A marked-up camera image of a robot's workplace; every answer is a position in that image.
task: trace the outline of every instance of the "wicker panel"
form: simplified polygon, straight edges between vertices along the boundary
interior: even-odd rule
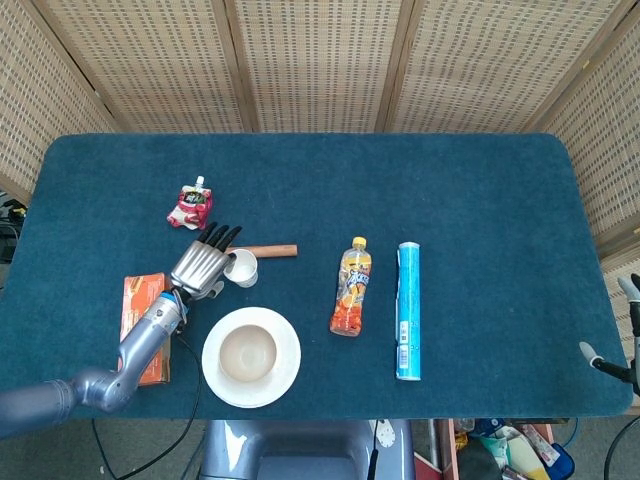
[[[212,3],[49,0],[42,8],[133,130],[242,131]]]
[[[518,131],[619,0],[426,0],[394,131]]]
[[[54,138],[114,124],[18,0],[0,2],[0,65],[0,183],[27,201]]]
[[[569,150],[594,235],[640,212],[639,67],[636,23],[547,127]]]
[[[373,131],[400,0],[239,0],[261,129]]]
[[[616,317],[618,333],[622,341],[622,347],[627,360],[633,358],[633,331],[631,329],[631,319],[629,317],[629,303],[627,297],[618,285],[618,277],[629,278],[632,273],[640,275],[640,246],[633,249],[625,255],[624,263],[614,260],[610,262],[611,266],[607,266],[607,262],[603,262],[602,269],[604,273],[604,281],[609,291],[609,299],[613,313]]]

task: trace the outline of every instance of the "barcode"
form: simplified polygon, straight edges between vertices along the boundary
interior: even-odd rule
[[[409,322],[400,322],[399,343],[409,343]]]
[[[409,368],[409,348],[406,345],[398,347],[398,368]]]

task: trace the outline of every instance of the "white plate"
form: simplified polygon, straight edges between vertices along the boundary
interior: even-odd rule
[[[245,325],[264,328],[276,344],[273,368],[255,382],[233,380],[220,368],[222,342]],[[286,318],[268,308],[248,307],[229,313],[213,326],[202,348],[202,370],[220,400],[234,407],[258,408],[275,402],[289,390],[300,369],[300,358],[298,335]]]

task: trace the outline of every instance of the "cable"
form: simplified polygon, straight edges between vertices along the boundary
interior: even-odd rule
[[[175,442],[173,442],[173,444],[171,444],[171,446],[169,446],[160,455],[158,455],[154,459],[148,461],[147,463],[145,463],[141,467],[138,467],[138,468],[134,469],[132,472],[127,473],[126,475],[118,477],[113,473],[113,470],[111,469],[111,465],[109,465],[109,461],[107,460],[107,455],[106,455],[106,453],[104,451],[104,448],[102,447],[102,442],[100,441],[100,437],[98,436],[98,431],[96,430],[96,420],[95,420],[95,418],[91,419],[91,428],[93,429],[93,436],[95,437],[96,443],[98,444],[98,450],[100,450],[100,456],[102,457],[102,460],[104,461],[104,463],[105,463],[105,465],[107,467],[107,470],[109,471],[109,473],[111,474],[111,476],[115,480],[126,480],[127,478],[131,478],[134,475],[137,475],[138,473],[146,470],[151,465],[155,464],[156,462],[158,462],[162,458],[164,458],[166,455],[168,455],[174,448],[176,448],[180,444],[180,442],[182,442],[184,437],[187,436],[187,433],[189,432],[189,429],[191,428],[191,424],[193,423],[193,420],[196,417],[196,411],[198,410],[198,404],[200,403],[200,391],[202,390],[202,377],[203,377],[202,363],[200,362],[200,359],[198,358],[198,354],[193,350],[193,348],[191,348],[191,346],[182,337],[176,337],[176,338],[178,339],[178,341],[180,343],[182,343],[187,348],[187,350],[189,350],[189,353],[191,353],[191,355],[193,355],[193,359],[196,361],[196,365],[198,366],[198,388],[196,390],[196,400],[193,403],[193,410],[191,412],[191,417],[189,418],[189,421],[187,422],[187,425],[185,426],[184,430],[182,431],[182,434],[178,437],[178,439]]]
[[[627,431],[631,427],[636,425],[638,422],[640,422],[640,416],[637,416],[636,418],[631,420],[629,423],[627,423],[622,428],[622,430],[618,432],[618,435],[616,435],[616,438],[613,439],[613,442],[611,442],[611,446],[609,447],[609,451],[607,452],[607,458],[604,461],[604,480],[609,480],[609,467],[611,466],[611,458],[613,457],[613,452],[616,451],[616,447],[618,446],[618,443],[620,442],[620,440],[622,440],[622,437],[624,437],[624,434],[627,433]]]
[[[573,443],[573,441],[576,439],[576,434],[578,433],[579,427],[580,427],[580,419],[576,417],[576,424],[573,426],[573,432],[571,432],[571,436],[569,437],[569,440],[567,440],[562,444],[562,448],[566,450],[567,447],[569,447],[569,445]]]
[[[376,447],[376,440],[378,436],[378,419],[376,418],[376,425],[373,427],[373,450],[371,451],[371,458],[369,459],[369,471],[367,472],[367,480],[374,480],[376,478],[376,464],[378,463],[378,449]]]

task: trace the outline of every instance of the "orange juice bottle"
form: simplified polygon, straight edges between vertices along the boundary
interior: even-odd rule
[[[353,239],[353,248],[345,251],[340,261],[336,309],[329,330],[338,335],[356,337],[362,329],[362,302],[371,274],[371,255],[365,250],[367,240]]]

